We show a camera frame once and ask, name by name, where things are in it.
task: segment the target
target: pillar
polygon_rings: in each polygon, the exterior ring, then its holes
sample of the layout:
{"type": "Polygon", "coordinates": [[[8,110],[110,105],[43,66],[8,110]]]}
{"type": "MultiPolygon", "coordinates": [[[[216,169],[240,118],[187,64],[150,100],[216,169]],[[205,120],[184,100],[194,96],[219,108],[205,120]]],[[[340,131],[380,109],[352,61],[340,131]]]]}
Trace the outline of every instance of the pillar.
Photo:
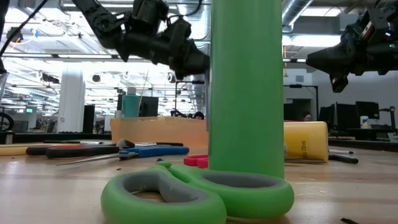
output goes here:
{"type": "Polygon", "coordinates": [[[215,0],[212,170],[284,176],[280,0],[215,0]]]}
{"type": "Polygon", "coordinates": [[[57,131],[83,131],[85,80],[79,63],[67,63],[62,71],[57,131]]]}

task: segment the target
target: green bottle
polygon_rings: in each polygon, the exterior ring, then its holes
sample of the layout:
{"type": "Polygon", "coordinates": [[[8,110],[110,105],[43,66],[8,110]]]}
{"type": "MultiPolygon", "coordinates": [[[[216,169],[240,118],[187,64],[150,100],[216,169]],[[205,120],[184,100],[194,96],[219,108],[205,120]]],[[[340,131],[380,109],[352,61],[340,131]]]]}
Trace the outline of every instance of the green bottle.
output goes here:
{"type": "Polygon", "coordinates": [[[127,88],[127,95],[123,96],[122,110],[125,118],[137,118],[139,116],[139,96],[136,95],[136,88],[127,88]]]}

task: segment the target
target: ductwork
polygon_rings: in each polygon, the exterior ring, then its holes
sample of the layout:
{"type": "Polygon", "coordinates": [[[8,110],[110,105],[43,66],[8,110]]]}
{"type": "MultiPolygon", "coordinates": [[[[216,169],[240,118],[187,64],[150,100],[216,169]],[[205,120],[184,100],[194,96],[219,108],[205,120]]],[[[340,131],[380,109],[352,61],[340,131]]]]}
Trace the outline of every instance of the ductwork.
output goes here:
{"type": "Polygon", "coordinates": [[[313,0],[284,0],[282,2],[282,32],[292,32],[294,22],[313,0]]]}

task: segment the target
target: desk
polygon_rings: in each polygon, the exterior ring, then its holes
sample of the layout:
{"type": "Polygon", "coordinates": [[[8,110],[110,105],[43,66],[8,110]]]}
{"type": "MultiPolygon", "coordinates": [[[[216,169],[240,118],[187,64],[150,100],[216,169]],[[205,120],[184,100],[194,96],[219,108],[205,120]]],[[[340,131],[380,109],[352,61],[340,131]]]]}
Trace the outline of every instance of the desk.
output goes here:
{"type": "MultiPolygon", "coordinates": [[[[268,222],[231,219],[228,223],[341,223],[343,217],[360,224],[398,223],[398,154],[354,151],[358,165],[334,161],[327,165],[286,164],[286,178],[295,191],[294,206],[286,216],[268,222]]],[[[182,157],[164,159],[178,164],[182,157]]],[[[146,169],[156,159],[56,167],[60,161],[0,157],[1,223],[105,223],[100,195],[108,180],[116,174],[146,169]]]]}

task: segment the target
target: workshop table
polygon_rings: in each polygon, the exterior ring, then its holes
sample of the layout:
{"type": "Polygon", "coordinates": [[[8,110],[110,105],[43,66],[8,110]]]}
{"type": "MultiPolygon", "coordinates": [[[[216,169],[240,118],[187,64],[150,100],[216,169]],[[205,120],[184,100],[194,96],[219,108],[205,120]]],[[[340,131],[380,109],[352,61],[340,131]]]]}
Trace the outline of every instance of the workshop table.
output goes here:
{"type": "MultiPolygon", "coordinates": [[[[350,150],[357,152],[359,164],[285,164],[286,179],[295,192],[294,206],[286,216],[266,222],[229,219],[228,223],[342,223],[343,217],[360,224],[398,223],[398,154],[350,150]]],[[[182,158],[163,157],[174,164],[182,163],[182,158]]],[[[0,157],[0,222],[105,223],[100,195],[108,180],[144,170],[156,159],[111,159],[56,167],[68,160],[0,157]]],[[[153,194],[140,196],[158,200],[153,194]]]]}

